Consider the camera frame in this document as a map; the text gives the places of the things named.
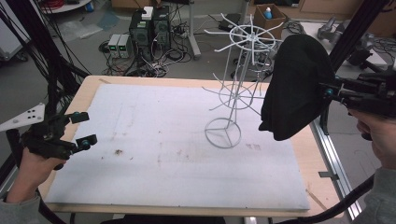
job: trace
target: gray floor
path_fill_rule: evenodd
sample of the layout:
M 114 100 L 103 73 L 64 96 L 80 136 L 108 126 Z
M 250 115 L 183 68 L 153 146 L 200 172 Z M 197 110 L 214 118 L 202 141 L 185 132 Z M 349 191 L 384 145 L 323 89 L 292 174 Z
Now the gray floor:
M 97 8 L 93 13 L 87 13 L 83 9 L 75 10 L 58 15 L 56 19 L 59 23 L 81 21 L 83 25 L 96 24 L 102 18 L 108 16 L 106 14 L 108 11 L 105 8 L 106 5 L 102 9 Z M 117 15 L 125 16 L 127 14 L 118 13 Z M 75 39 L 67 42 L 69 48 L 73 50 L 92 74 L 101 75 L 106 70 L 106 59 L 99 52 L 99 45 L 108 40 L 112 34 L 123 34 L 128 31 L 129 21 L 123 18 L 116 18 L 113 21 L 114 25 L 110 23 L 104 31 L 87 39 Z M 199 28 L 198 25 L 205 23 L 206 28 L 216 30 L 217 24 L 213 21 L 208 21 L 209 19 L 209 17 L 197 18 L 196 28 Z M 229 44 L 228 37 L 197 35 L 196 39 L 202 52 L 201 59 L 169 66 L 169 73 L 166 77 L 214 79 L 213 73 L 222 77 L 228 50 L 215 53 L 214 49 L 220 49 Z M 61 52 L 64 53 L 59 38 L 54 38 L 54 42 L 59 46 Z M 233 50 L 233 57 L 236 58 L 237 53 L 238 50 Z M 390 59 L 387 56 L 384 56 L 384 59 L 387 63 L 390 63 Z M 342 66 L 337 75 L 340 77 L 356 77 L 360 72 L 359 68 Z M 39 102 L 46 103 L 46 88 L 47 83 L 35 68 L 32 60 L 26 63 L 18 62 L 17 60 L 4 63 L 0 68 L 0 93 L 2 95 L 0 98 L 0 122 L 15 117 Z M 379 162 L 371 150 L 370 143 L 361 139 L 355 126 L 356 120 L 347 115 L 347 110 L 344 106 L 337 103 L 331 104 L 329 132 L 353 188 L 357 187 L 359 183 L 375 171 L 375 168 L 379 167 Z M 0 162 L 3 163 L 10 153 L 5 133 L 0 133 L 0 148 Z M 362 199 L 359 200 L 359 203 L 361 207 L 364 207 Z M 67 221 L 70 215 L 60 214 L 60 216 Z M 111 218 L 112 214 L 77 214 L 76 223 L 100 223 Z M 226 220 L 228 224 L 243 222 L 241 217 L 226 217 Z M 265 217 L 259 217 L 258 220 L 260 224 L 267 223 Z M 349 223 L 349 221 L 347 217 L 341 217 L 324 223 Z

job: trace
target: gray sleeve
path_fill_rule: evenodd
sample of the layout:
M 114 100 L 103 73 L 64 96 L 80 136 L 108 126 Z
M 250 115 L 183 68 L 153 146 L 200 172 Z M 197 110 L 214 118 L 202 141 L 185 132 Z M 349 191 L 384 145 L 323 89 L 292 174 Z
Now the gray sleeve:
M 0 217 L 3 224 L 38 224 L 38 206 L 40 197 L 23 203 L 5 203 L 0 201 Z
M 353 224 L 395 224 L 396 170 L 376 170 L 373 189 L 364 201 L 366 208 L 355 218 Z

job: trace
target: human hand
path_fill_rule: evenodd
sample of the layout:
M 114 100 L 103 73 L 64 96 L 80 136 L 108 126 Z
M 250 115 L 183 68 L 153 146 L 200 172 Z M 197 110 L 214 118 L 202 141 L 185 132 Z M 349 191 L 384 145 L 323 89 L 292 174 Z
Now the human hand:
M 66 161 L 45 159 L 28 148 L 23 150 L 21 166 L 18 175 L 7 196 L 7 203 L 21 203 L 35 197 L 35 190 L 50 176 L 55 166 Z
M 358 130 L 371 135 L 374 154 L 382 167 L 396 170 L 396 119 L 384 119 L 353 109 L 348 111 L 358 119 Z

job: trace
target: black beanie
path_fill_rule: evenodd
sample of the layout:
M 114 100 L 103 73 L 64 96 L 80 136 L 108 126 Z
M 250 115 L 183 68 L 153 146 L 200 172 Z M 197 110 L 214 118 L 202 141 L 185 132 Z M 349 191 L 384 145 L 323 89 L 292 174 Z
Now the black beanie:
M 276 54 L 259 130 L 274 133 L 277 141 L 292 137 L 329 106 L 319 83 L 334 80 L 329 55 L 315 38 L 288 36 Z

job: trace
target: wire spinner rack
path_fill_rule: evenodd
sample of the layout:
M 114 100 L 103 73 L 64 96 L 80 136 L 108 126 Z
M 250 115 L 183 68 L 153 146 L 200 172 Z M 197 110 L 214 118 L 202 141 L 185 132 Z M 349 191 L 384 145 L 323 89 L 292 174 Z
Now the wire spinner rack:
M 251 15 L 250 23 L 246 25 L 237 25 L 225 18 L 223 14 L 221 14 L 221 16 L 224 20 L 233 25 L 233 29 L 229 33 L 209 32 L 207 30 L 205 30 L 205 32 L 210 35 L 228 35 L 230 37 L 230 45 L 222 49 L 215 49 L 215 52 L 221 52 L 226 49 L 229 50 L 224 76 L 223 79 L 219 79 L 213 74 L 214 78 L 221 83 L 219 91 L 212 91 L 205 87 L 203 87 L 203 89 L 219 96 L 220 105 L 210 109 L 211 111 L 224 105 L 230 108 L 231 112 L 227 118 L 210 120 L 205 126 L 205 136 L 209 143 L 215 147 L 231 148 L 238 145 L 242 139 L 242 130 L 237 123 L 237 111 L 250 108 L 260 115 L 251 105 L 254 99 L 263 99 L 261 96 L 255 96 L 255 93 L 263 80 L 263 74 L 268 71 L 266 65 L 268 64 L 267 61 L 270 60 L 269 53 L 271 51 L 276 51 L 278 42 L 282 42 L 282 40 L 275 39 L 270 31 L 282 26 L 283 22 L 276 27 L 265 30 L 253 24 Z M 233 47 L 240 48 L 240 53 L 233 75 L 233 82 L 232 84 L 226 84 L 227 68 L 231 60 L 231 51 Z M 263 53 L 263 60 L 257 60 L 257 55 L 259 53 Z M 244 80 L 250 63 L 256 65 L 258 68 L 256 70 L 257 79 L 246 87 L 244 86 Z

